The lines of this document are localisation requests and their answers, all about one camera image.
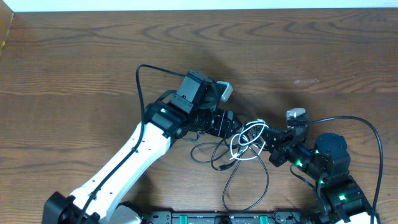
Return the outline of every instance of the cardboard edge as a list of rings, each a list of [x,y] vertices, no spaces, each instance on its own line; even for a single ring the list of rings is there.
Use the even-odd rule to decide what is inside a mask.
[[[6,46],[6,39],[10,30],[11,22],[14,18],[14,12],[0,0],[0,59],[2,51]]]

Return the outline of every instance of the wooden table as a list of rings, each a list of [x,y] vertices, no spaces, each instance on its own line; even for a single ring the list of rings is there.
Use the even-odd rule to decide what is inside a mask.
[[[377,206],[398,218],[398,10],[253,10],[18,13],[0,60],[0,220],[38,223],[56,190],[68,195],[95,174],[140,119],[134,72],[148,63],[199,70],[234,93],[223,108],[285,127],[285,112],[312,119],[353,115],[377,127],[384,175]],[[182,79],[143,70],[145,103]],[[372,202],[379,153],[371,130],[355,121],[310,129],[344,135],[351,174]],[[200,142],[217,141],[203,136]],[[178,141],[126,195],[142,208],[224,210],[232,170],[215,172]],[[199,159],[212,149],[201,149]],[[268,162],[269,190],[254,210],[312,206],[311,189]],[[245,208],[262,194],[264,170],[244,162],[226,203]]]

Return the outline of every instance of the teal light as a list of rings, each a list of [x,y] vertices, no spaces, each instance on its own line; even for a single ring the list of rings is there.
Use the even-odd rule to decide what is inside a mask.
[[[299,160],[296,162],[296,165],[297,165],[297,166],[300,166],[300,167],[303,166],[303,164],[302,164]]]

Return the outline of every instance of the white wire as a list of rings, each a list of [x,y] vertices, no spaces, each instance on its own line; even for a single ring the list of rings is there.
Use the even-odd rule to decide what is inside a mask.
[[[256,147],[256,148],[259,149],[259,152],[258,152],[258,154],[257,154],[257,155],[259,156],[260,153],[262,152],[264,146],[267,145],[265,141],[264,141],[264,143],[262,144],[261,148],[259,148],[257,145],[255,145],[255,144],[257,144],[257,143],[254,143],[254,144],[253,144],[253,142],[256,141],[256,140],[261,136],[262,132],[264,131],[264,128],[269,128],[268,125],[266,125],[266,122],[263,121],[263,120],[261,120],[261,119],[258,119],[257,121],[251,121],[251,122],[247,123],[246,125],[249,125],[249,124],[253,124],[253,125],[251,125],[250,127],[246,128],[245,130],[241,131],[240,133],[235,134],[235,135],[232,137],[231,142],[230,142],[230,144],[229,144],[229,151],[230,151],[231,156],[232,156],[232,158],[230,158],[230,160],[232,160],[232,159],[237,159],[237,160],[240,160],[240,161],[248,161],[248,160],[251,160],[251,159],[255,159],[255,158],[257,158],[257,156],[250,157],[250,158],[239,158],[238,156],[241,155],[242,153],[244,153],[245,151],[247,151],[247,149],[251,149],[252,146],[254,146],[254,147]],[[248,141],[248,138],[247,138],[245,135],[243,135],[243,134],[244,134],[246,131],[249,131],[251,128],[255,127],[255,126],[262,126],[262,129],[260,130],[260,132],[257,134],[257,136],[256,136],[254,139],[252,139],[251,141]],[[238,153],[233,153],[233,151],[232,151],[232,150],[233,150],[233,149],[232,149],[233,141],[234,141],[234,138],[235,138],[236,136],[239,136],[239,139],[238,139],[239,145],[240,145],[240,146],[246,146],[246,148],[244,148],[243,151],[241,151],[240,154],[238,154]],[[245,142],[244,144],[241,143],[241,138],[243,138],[245,141],[248,141],[248,142]]]

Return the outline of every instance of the white background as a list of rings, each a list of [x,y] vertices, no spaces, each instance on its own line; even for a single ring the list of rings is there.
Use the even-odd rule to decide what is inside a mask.
[[[398,7],[398,0],[3,0],[14,12]]]

